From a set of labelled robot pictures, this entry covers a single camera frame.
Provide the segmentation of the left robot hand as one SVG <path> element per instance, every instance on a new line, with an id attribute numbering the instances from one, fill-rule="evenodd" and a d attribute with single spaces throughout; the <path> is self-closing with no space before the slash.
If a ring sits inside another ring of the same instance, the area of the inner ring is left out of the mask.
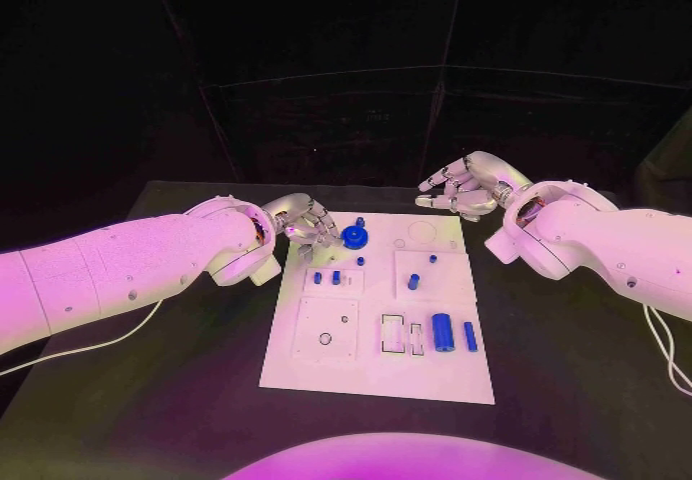
<path id="1" fill-rule="evenodd" d="M 298 256 L 309 263 L 320 248 L 340 241 L 335 222 L 324 206 L 305 193 L 288 194 L 262 206 L 273 229 L 298 245 Z"/>

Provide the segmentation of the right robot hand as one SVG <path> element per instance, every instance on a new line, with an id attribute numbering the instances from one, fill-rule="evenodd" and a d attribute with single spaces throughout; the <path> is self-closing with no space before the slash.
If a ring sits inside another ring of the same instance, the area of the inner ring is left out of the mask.
<path id="1" fill-rule="evenodd" d="M 497 207 L 506 208 L 533 185 L 495 155 L 474 151 L 445 165 L 418 185 L 415 205 L 448 210 L 477 222 Z"/>

